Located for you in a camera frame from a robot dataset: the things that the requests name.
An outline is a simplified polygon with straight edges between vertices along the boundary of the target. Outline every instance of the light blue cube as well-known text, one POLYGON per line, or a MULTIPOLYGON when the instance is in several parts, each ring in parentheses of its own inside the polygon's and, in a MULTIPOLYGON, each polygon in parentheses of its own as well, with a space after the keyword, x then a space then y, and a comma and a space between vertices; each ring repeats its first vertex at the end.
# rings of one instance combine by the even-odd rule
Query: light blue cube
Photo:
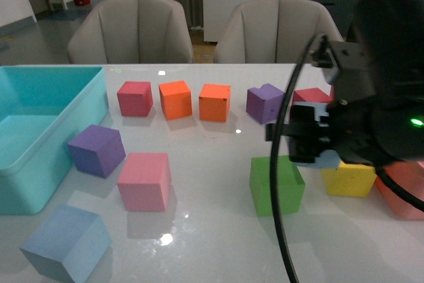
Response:
POLYGON ((41 275, 84 283, 111 243, 100 215, 60 205, 20 250, 41 275))

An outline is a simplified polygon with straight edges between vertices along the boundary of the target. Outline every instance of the cyan plastic bin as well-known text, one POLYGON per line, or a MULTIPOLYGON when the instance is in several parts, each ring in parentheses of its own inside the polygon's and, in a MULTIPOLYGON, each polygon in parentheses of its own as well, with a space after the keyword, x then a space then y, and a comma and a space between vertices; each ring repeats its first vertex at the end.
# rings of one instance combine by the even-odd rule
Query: cyan plastic bin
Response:
POLYGON ((102 67, 0 67, 0 214, 46 205, 72 165, 67 142, 109 105, 102 67))

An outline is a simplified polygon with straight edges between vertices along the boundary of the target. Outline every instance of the yellow cube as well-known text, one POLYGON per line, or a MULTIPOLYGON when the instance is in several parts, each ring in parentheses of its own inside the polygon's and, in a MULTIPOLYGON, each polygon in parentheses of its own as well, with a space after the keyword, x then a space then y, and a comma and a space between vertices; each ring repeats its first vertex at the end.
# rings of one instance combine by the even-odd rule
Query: yellow cube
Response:
POLYGON ((374 167, 343 161, 336 169, 321 169, 321 175, 330 196, 350 197, 366 197, 377 176, 374 167))

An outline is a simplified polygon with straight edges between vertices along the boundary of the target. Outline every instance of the green indicator light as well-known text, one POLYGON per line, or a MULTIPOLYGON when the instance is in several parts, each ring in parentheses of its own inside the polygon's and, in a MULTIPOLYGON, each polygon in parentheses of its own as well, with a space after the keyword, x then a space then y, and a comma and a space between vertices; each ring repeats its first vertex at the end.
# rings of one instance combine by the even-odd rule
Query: green indicator light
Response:
POLYGON ((424 122, 420 119, 411 119, 411 123, 415 127, 424 127, 424 122))

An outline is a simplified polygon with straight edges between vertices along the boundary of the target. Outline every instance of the gray upholstered chair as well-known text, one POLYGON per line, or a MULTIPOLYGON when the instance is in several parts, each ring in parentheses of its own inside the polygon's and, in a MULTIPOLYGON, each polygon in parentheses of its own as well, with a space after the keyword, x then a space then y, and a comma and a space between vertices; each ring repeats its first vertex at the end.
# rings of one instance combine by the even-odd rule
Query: gray upholstered chair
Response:
POLYGON ((343 41, 328 10, 310 0, 251 0, 237 6, 215 49, 215 63, 294 63, 309 39, 343 41))
POLYGON ((174 0, 105 0, 68 44, 72 64, 192 63, 186 16, 174 0))

